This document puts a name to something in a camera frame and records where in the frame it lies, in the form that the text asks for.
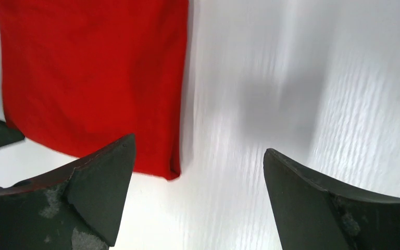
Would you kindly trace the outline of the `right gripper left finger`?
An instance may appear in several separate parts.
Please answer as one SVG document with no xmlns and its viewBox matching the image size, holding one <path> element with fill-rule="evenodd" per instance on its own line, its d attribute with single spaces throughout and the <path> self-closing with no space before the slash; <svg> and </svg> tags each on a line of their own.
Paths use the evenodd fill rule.
<svg viewBox="0 0 400 250">
<path fill-rule="evenodd" d="M 52 171 L 0 187 L 0 249 L 109 249 L 136 155 L 123 136 Z"/>
</svg>

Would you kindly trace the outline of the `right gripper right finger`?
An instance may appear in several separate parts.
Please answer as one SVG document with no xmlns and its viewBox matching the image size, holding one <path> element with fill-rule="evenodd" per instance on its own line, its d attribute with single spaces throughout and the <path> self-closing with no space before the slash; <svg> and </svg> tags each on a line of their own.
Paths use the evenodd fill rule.
<svg viewBox="0 0 400 250">
<path fill-rule="evenodd" d="M 400 249 L 399 197 L 349 185 L 272 148 L 263 166 L 283 249 Z"/>
</svg>

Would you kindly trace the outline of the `red t shirt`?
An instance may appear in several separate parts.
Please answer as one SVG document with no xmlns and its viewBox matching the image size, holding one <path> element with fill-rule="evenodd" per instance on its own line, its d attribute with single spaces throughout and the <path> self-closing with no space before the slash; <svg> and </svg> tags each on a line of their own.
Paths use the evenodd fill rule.
<svg viewBox="0 0 400 250">
<path fill-rule="evenodd" d="M 134 170 L 180 176 L 188 1 L 0 1 L 5 120 L 83 157 L 133 133 Z"/>
</svg>

